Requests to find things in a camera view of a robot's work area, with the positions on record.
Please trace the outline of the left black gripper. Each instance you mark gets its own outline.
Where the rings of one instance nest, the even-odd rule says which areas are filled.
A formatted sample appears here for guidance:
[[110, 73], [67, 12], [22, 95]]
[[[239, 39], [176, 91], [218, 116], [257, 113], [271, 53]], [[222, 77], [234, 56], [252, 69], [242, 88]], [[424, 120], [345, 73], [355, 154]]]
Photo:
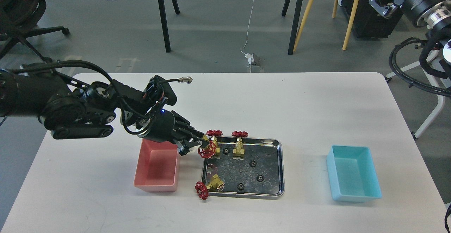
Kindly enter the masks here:
[[[170, 142], [172, 144], [175, 144], [175, 140], [177, 140], [177, 150], [181, 156], [188, 154], [194, 147], [202, 145], [203, 142], [209, 142], [208, 137], [203, 132], [190, 126], [190, 122], [175, 111], [163, 110], [159, 112], [150, 125], [142, 138], [158, 143]], [[182, 136], [174, 131], [177, 127], [181, 127]]]

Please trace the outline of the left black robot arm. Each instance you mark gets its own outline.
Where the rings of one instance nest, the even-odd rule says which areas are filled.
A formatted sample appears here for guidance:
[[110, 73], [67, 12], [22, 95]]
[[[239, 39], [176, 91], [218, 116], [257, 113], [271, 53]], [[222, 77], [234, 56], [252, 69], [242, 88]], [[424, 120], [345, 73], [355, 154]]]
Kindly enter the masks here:
[[121, 110], [121, 124], [132, 135], [177, 145], [180, 155], [209, 148], [210, 140], [164, 105], [175, 105], [171, 82], [191, 77], [152, 77], [143, 91], [112, 79], [87, 61], [34, 63], [1, 69], [1, 116], [34, 116], [54, 139], [85, 139], [112, 134], [111, 122]]

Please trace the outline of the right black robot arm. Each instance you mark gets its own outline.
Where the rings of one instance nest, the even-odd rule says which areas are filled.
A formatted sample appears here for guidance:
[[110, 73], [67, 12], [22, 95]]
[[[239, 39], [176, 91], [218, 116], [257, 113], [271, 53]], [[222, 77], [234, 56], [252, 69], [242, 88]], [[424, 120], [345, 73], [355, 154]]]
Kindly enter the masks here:
[[[369, 0], [370, 5], [384, 18], [401, 10], [414, 27], [427, 27], [426, 39], [410, 37], [397, 44], [389, 56], [392, 70], [385, 80], [393, 76], [423, 91], [436, 94], [438, 104], [412, 137], [417, 140], [442, 111], [445, 97], [450, 97], [450, 0]], [[418, 61], [400, 68], [396, 62], [398, 52], [414, 44], [421, 48]]]

